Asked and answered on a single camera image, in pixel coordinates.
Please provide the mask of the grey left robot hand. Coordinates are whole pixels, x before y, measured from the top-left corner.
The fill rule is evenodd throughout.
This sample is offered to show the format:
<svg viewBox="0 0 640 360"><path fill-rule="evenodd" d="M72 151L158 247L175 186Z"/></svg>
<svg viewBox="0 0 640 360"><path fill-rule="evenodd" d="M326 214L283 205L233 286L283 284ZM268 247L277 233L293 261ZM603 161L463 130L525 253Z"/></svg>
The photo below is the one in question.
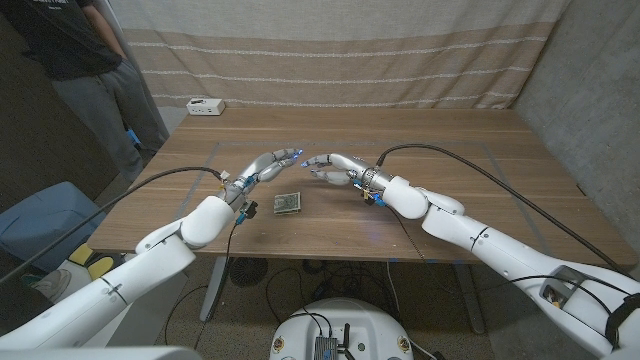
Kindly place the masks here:
<svg viewBox="0 0 640 360"><path fill-rule="evenodd" d="M225 202L237 210L239 203L246 199L258 183L275 179L285 168L294 165L302 153L302 149L286 148L258 156L225 185Z"/></svg>

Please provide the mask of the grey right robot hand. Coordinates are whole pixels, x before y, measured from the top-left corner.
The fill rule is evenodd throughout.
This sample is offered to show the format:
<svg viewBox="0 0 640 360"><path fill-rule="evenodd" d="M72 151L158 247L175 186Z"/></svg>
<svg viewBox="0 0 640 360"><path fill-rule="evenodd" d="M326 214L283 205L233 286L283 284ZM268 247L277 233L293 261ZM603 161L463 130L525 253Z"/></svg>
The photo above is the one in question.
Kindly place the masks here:
<svg viewBox="0 0 640 360"><path fill-rule="evenodd" d="M391 175L348 154L317 155L304 161L301 166L309 168L313 177L333 185L357 183L364 190L381 192L393 187Z"/></svg>

